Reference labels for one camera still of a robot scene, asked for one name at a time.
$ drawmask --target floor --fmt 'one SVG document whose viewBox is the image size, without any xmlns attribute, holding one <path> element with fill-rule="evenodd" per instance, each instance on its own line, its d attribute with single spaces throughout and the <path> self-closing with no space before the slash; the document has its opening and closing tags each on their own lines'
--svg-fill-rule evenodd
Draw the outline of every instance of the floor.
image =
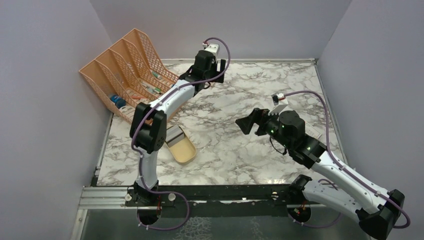
<svg viewBox="0 0 424 240">
<path fill-rule="evenodd" d="M 191 63 L 169 64 L 176 73 L 185 72 Z M 235 124 L 253 108 L 273 107 L 271 95 L 312 90 L 322 94 L 312 63 L 262 62 L 232 63 L 225 83 L 202 90 L 190 99 L 170 121 L 180 125 L 197 148 L 195 159 L 177 163 L 164 146 L 158 154 L 157 176 L 161 185 L 284 184 L 299 174 L 321 176 L 276 152 L 267 136 L 243 135 Z M 295 110 L 325 143 L 323 107 L 312 95 L 287 98 L 286 110 Z M 330 123 L 331 149 L 343 159 Z M 114 116 L 98 177 L 98 186 L 132 185 L 137 177 L 138 156 L 130 148 L 130 124 Z"/>
</svg>

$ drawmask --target desk organizer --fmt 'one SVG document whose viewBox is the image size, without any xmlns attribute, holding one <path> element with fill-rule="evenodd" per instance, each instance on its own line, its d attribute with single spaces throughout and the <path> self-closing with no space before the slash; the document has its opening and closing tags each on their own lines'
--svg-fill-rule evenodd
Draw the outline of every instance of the desk organizer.
<svg viewBox="0 0 424 240">
<path fill-rule="evenodd" d="M 135 28 L 79 72 L 106 107 L 128 123 L 137 104 L 154 101 L 178 80 L 164 67 L 149 37 Z M 126 106 L 118 109 L 110 100 L 113 95 Z"/>
</svg>

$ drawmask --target blue object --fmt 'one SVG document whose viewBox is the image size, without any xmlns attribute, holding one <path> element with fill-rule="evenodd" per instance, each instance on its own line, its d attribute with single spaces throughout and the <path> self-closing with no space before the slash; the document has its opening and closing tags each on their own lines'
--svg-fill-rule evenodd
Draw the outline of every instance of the blue object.
<svg viewBox="0 0 424 240">
<path fill-rule="evenodd" d="M 120 109 L 127 104 L 127 102 L 118 95 L 111 95 L 110 100 L 115 103 L 115 106 Z"/>
</svg>

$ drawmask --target small bottle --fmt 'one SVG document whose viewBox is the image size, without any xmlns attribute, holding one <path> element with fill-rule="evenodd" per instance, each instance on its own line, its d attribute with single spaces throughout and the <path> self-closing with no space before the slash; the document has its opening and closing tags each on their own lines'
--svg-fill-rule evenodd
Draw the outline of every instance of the small bottle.
<svg viewBox="0 0 424 240">
<path fill-rule="evenodd" d="M 159 75 L 159 73 L 157 73 L 157 72 L 155 72 L 155 71 L 151 71 L 151 74 L 153 74 L 153 76 L 154 76 L 155 78 L 159 79 L 159 80 L 161 80 L 161 79 L 162 79 L 162 76 L 161 76 L 161 75 Z"/>
<path fill-rule="evenodd" d="M 147 82 L 141 82 L 141 85 L 143 85 L 149 92 L 151 92 L 152 94 L 161 94 L 161 89 L 158 87 L 154 87 L 150 84 L 148 84 Z"/>
</svg>

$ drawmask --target white marble tabletop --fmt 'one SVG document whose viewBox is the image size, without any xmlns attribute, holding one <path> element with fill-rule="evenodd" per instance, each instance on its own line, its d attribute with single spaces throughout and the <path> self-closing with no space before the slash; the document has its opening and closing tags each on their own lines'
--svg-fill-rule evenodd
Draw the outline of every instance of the white marble tabletop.
<svg viewBox="0 0 424 240">
<path fill-rule="evenodd" d="M 176 74 L 191 63 L 169 64 Z M 160 185 L 284 184 L 299 174 L 320 178 L 319 174 L 276 152 L 268 136 L 256 136 L 255 128 L 244 135 L 235 120 L 246 117 L 253 108 L 273 107 L 271 95 L 312 90 L 322 94 L 312 63 L 232 63 L 223 84 L 202 90 L 190 99 L 170 121 L 180 125 L 197 148 L 193 161 L 177 163 L 166 146 L 158 154 L 157 176 Z M 286 110 L 322 133 L 325 143 L 325 116 L 318 99 L 309 94 L 287 98 Z M 343 156 L 330 128 L 331 149 Z M 130 124 L 114 116 L 98 177 L 98 186 L 132 185 L 137 177 L 138 156 L 131 150 Z M 282 146 L 274 143 L 278 149 Z"/>
</svg>

